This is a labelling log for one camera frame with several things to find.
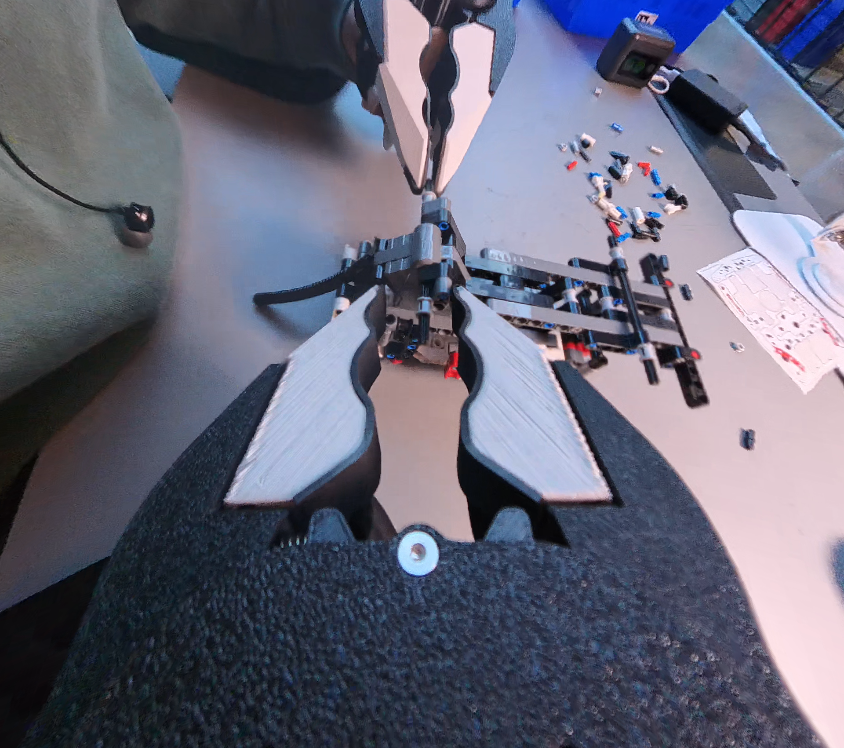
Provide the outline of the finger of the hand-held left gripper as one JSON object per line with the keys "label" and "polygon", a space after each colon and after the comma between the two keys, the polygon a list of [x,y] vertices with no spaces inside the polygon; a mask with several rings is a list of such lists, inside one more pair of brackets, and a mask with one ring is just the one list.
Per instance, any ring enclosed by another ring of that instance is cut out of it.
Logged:
{"label": "finger of the hand-held left gripper", "polygon": [[383,58],[375,87],[407,183],[419,195],[433,164],[430,95],[421,70],[431,26],[410,0],[382,0],[382,21]]}
{"label": "finger of the hand-held left gripper", "polygon": [[440,129],[434,170],[435,193],[445,192],[491,105],[494,45],[494,31],[477,23],[458,25],[450,33],[457,78],[446,95],[446,125]]}

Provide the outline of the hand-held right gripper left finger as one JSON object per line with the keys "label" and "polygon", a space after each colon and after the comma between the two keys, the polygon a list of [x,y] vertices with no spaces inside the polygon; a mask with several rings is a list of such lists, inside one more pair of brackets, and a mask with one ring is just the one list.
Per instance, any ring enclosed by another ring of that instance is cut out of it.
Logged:
{"label": "hand-held right gripper left finger", "polygon": [[382,288],[291,353],[225,496],[227,507],[364,507],[381,478],[368,395],[381,371]]}

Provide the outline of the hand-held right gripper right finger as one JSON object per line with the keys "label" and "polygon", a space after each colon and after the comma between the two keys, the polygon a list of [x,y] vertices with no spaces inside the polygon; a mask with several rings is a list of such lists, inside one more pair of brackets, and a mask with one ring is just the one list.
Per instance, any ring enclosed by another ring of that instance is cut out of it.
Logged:
{"label": "hand-held right gripper right finger", "polygon": [[460,443],[528,499],[551,506],[613,499],[543,350],[467,289],[453,296],[458,373],[468,390]]}

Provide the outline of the toy truck chassis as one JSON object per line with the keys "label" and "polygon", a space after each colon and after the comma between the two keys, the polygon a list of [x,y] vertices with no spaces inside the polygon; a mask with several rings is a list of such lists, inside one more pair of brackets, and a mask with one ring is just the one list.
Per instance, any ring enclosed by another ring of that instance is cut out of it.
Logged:
{"label": "toy truck chassis", "polygon": [[635,281],[620,242],[612,236],[608,264],[577,258],[558,264],[491,248],[468,255],[450,200],[437,198],[441,260],[427,343],[418,341],[416,227],[403,236],[347,246],[337,273],[299,288],[257,293],[254,306],[332,293],[336,317],[365,291],[381,287],[386,331],[380,355],[393,364],[412,360],[436,365],[445,370],[446,378],[458,378],[452,301],[456,289],[463,287],[525,331],[550,361],[591,371],[606,366],[610,354],[635,355],[649,384],[658,384],[659,369],[671,370],[688,407],[709,404],[698,370],[701,354],[690,344],[671,297],[667,257],[647,254],[640,260],[643,279]]}

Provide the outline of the grey desk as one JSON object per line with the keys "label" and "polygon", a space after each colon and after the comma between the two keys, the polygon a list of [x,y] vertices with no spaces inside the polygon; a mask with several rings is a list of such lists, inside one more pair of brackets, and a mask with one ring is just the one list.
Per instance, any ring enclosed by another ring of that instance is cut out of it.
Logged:
{"label": "grey desk", "polygon": [[21,746],[821,746],[705,513],[574,367],[613,499],[534,502],[459,438],[461,543],[227,507],[287,361],[150,492]]}

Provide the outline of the person's left hand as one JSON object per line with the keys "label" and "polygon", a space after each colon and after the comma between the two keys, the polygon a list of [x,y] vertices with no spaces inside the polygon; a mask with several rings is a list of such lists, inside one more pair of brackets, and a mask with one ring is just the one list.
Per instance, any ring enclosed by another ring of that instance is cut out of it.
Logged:
{"label": "person's left hand", "polygon": [[[343,23],[341,25],[341,41],[345,53],[354,69],[357,68],[358,46],[361,38],[362,33],[357,23],[354,3],[351,1],[349,2],[343,17]],[[383,119],[381,101],[374,86],[367,88],[365,91],[361,90],[360,96],[362,107],[373,116]]]}

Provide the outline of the black box device green display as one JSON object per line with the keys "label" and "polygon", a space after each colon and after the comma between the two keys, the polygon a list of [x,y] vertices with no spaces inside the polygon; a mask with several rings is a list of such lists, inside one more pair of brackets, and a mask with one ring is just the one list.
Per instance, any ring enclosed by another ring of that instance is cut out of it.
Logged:
{"label": "black box device green display", "polygon": [[675,46],[666,30],[625,17],[598,55],[596,70],[607,82],[645,88]]}

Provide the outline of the pile of small toy parts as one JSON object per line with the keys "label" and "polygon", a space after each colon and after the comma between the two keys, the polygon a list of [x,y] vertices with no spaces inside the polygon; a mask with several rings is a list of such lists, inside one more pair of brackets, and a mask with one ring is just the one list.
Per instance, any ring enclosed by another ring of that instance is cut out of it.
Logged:
{"label": "pile of small toy parts", "polygon": [[[580,165],[591,187],[588,202],[601,215],[611,236],[617,242],[627,240],[659,243],[666,225],[666,219],[682,214],[690,206],[689,198],[674,184],[663,182],[660,173],[649,161],[634,162],[628,153],[608,151],[608,164],[596,170],[596,138],[589,133],[580,133],[575,138],[560,142],[557,149],[567,153],[569,159],[565,168],[575,171]],[[625,189],[639,173],[649,185],[649,205],[635,203]]]}

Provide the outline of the black power adapter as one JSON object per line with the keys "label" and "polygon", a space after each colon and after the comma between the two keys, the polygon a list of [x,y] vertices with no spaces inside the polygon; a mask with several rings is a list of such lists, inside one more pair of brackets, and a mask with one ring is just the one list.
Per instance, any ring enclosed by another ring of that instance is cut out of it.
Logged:
{"label": "black power adapter", "polygon": [[712,75],[688,68],[671,80],[664,96],[676,109],[712,134],[720,134],[738,120],[748,104]]}

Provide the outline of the grey upholstered chair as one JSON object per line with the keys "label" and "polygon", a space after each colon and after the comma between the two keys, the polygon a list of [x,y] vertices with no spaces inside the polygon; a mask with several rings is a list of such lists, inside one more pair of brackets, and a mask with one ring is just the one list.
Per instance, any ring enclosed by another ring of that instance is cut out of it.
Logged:
{"label": "grey upholstered chair", "polygon": [[168,101],[173,102],[176,87],[185,68],[184,62],[153,51],[138,42],[136,46],[164,96]]}

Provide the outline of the white sticker sheet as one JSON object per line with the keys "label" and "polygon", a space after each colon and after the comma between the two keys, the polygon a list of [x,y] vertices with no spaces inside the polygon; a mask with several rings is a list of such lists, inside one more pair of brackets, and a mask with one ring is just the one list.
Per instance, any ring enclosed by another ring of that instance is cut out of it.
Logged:
{"label": "white sticker sheet", "polygon": [[697,274],[803,394],[842,372],[842,327],[757,251],[746,247]]}

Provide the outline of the person's torso green sweatshirt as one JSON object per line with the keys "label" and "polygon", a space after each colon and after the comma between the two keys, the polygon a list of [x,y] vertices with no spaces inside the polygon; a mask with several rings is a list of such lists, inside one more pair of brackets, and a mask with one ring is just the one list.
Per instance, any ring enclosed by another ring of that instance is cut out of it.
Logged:
{"label": "person's torso green sweatshirt", "polygon": [[50,184],[153,208],[123,247],[108,217],[2,151],[2,493],[136,351],[165,295],[182,194],[175,113],[116,0],[2,0],[2,134]]}

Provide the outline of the white book stand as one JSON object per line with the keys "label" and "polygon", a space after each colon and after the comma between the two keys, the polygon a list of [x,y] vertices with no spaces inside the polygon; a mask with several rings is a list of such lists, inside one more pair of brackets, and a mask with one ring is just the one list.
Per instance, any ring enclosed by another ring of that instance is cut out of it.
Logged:
{"label": "white book stand", "polygon": [[733,214],[733,225],[802,296],[825,315],[842,319],[843,151],[811,169],[801,186],[822,224],[804,215],[742,209]]}

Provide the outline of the black wired earphone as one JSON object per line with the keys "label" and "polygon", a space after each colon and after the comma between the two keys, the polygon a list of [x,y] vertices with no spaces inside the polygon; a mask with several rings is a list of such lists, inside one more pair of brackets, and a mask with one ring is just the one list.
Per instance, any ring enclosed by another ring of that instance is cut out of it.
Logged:
{"label": "black wired earphone", "polygon": [[146,249],[153,241],[155,216],[149,205],[131,202],[128,204],[99,205],[79,199],[61,188],[50,184],[31,169],[13,149],[11,142],[1,135],[2,151],[26,179],[37,184],[55,198],[89,214],[108,217],[123,247]]}

